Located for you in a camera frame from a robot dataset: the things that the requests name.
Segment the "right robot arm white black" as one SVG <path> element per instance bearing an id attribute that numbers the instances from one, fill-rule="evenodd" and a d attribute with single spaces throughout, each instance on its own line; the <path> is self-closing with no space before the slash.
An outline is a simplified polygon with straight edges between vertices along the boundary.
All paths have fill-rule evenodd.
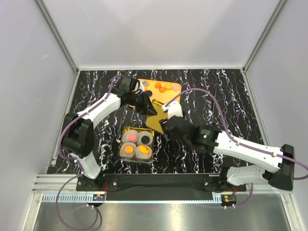
<path id="1" fill-rule="evenodd" d="M 218 186 L 225 191 L 249 183 L 268 183 L 291 191 L 294 185 L 294 147 L 271 147 L 234 137 L 209 125 L 194 126 L 183 117 L 160 120 L 164 135 L 197 153 L 231 156 L 249 162 L 245 167 L 221 170 Z"/>

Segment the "orange fish cookie top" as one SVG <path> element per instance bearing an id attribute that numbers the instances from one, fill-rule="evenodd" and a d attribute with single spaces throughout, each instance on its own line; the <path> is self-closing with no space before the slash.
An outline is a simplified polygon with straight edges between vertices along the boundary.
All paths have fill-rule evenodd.
<path id="1" fill-rule="evenodd" d="M 139 151 L 141 154 L 146 154 L 146 155 L 150 153 L 150 149 L 146 145 L 140 145 Z"/>

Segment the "gold tin lid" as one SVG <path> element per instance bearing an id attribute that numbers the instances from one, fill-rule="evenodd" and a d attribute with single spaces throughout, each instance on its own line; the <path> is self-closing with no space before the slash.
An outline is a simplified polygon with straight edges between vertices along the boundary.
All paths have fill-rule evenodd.
<path id="1" fill-rule="evenodd" d="M 167 112 L 162 110 L 162 106 L 164 105 L 162 102 L 158 100 L 152 100 L 152 105 L 157 112 L 157 115 L 148 115 L 146 118 L 146 126 L 158 133 L 164 134 L 162 126 L 160 124 L 160 120 L 165 120 L 168 118 Z"/>

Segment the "gold cookie tin box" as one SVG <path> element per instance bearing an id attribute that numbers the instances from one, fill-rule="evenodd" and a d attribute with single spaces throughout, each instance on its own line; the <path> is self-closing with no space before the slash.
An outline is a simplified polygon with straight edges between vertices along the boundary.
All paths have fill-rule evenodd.
<path id="1" fill-rule="evenodd" d="M 120 152 L 120 148 L 121 146 L 123 145 L 123 142 L 122 142 L 122 137 L 123 137 L 123 134 L 125 131 L 127 130 L 130 130 L 130 129 L 133 129 L 133 130 L 136 130 L 138 131 L 138 133 L 140 133 L 141 131 L 148 131 L 150 132 L 152 135 L 153 135 L 153 142 L 150 144 L 150 145 L 147 145 L 149 146 L 151 149 L 152 149 L 152 158 L 149 159 L 149 160 L 144 160 L 144 159 L 138 159 L 136 157 L 136 153 L 135 155 L 132 157 L 132 158 L 127 158 L 127 157 L 120 157 L 119 156 L 119 152 Z M 147 129 L 147 128 L 135 128 L 135 127 L 124 127 L 123 128 L 123 131 L 122 131 L 122 136 L 121 136 L 121 141 L 120 141 L 120 145 L 119 145 L 119 151 L 118 151 L 118 158 L 120 160 L 123 160 L 123 161 L 129 161 L 129 162 L 140 162 L 140 163 L 150 163 L 153 159 L 153 155 L 154 155 L 154 131 L 152 129 Z"/>

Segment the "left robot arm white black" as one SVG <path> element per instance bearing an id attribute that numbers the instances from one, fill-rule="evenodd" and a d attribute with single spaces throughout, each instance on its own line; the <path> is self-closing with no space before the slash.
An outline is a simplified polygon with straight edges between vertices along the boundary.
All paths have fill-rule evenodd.
<path id="1" fill-rule="evenodd" d="M 64 117 L 58 142 L 58 155 L 62 159 L 74 160 L 87 177 L 87 185 L 97 191 L 103 187 L 104 179 L 99 176 L 101 168 L 94 154 L 94 129 L 109 114 L 124 105 L 133 106 L 142 115 L 156 115 L 144 84 L 136 78 L 124 75 L 112 77 L 108 92 L 101 99 L 74 114 Z"/>

